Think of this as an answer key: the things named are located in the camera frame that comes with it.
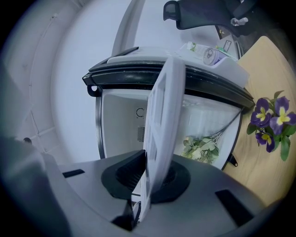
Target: chair armrest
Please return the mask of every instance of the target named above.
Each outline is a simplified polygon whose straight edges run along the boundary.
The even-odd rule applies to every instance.
[[[163,20],[172,19],[175,21],[181,20],[180,6],[177,1],[168,1],[163,6]]]
[[[258,0],[244,0],[233,12],[233,16],[235,18],[242,19],[245,14],[249,13],[255,5],[257,4]]]

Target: black clip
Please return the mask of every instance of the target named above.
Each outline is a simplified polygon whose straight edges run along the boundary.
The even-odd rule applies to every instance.
[[[237,163],[235,157],[234,157],[232,154],[230,154],[230,155],[228,156],[227,161],[228,161],[229,163],[233,164],[235,167],[238,166],[238,163]]]
[[[92,87],[95,85],[88,85],[87,86],[87,92],[92,97],[101,97],[102,96],[102,88],[100,86],[97,86],[97,90],[93,91]]]

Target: white floor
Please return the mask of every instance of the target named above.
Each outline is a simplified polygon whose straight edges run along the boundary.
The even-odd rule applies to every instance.
[[[179,49],[193,41],[214,47],[214,26],[180,31],[175,21],[163,21],[167,0],[146,0],[135,35],[135,46]],[[130,0],[94,0],[85,6],[68,30],[55,59],[51,78],[54,123],[71,162],[99,159],[95,130],[95,98],[88,95],[82,77],[111,56],[114,39]]]

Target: yellow flower center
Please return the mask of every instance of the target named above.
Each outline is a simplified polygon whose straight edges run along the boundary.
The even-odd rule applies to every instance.
[[[282,125],[283,122],[289,122],[290,118],[287,117],[284,107],[280,107],[279,109],[279,118],[277,119],[277,124]]]
[[[270,138],[270,136],[268,134],[262,135],[262,139],[266,140],[269,145],[271,144],[271,138]]]
[[[261,107],[261,108],[260,108],[260,112],[261,112],[261,113],[258,113],[258,114],[256,115],[256,118],[260,119],[260,121],[262,122],[262,121],[265,120],[265,114],[266,114],[265,108]]]

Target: gray plastic surface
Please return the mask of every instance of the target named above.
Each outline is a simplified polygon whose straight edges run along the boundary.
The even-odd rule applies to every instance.
[[[186,167],[191,182],[174,202],[152,205],[134,230],[147,236],[217,236],[237,228],[215,192],[229,190],[254,216],[263,203],[248,189],[219,169],[174,155],[173,161]]]
[[[174,202],[152,205],[146,218],[128,232],[110,222],[122,213],[126,201],[107,193],[100,174],[137,151],[58,167],[52,156],[40,154],[30,144],[0,138],[0,146],[4,186],[32,223],[51,236],[245,236],[257,230],[278,204],[261,212],[262,202],[219,169],[174,155],[173,160],[190,172],[191,183]],[[85,173],[67,179],[62,175],[78,168]],[[215,195],[224,189],[255,218],[237,228]]]

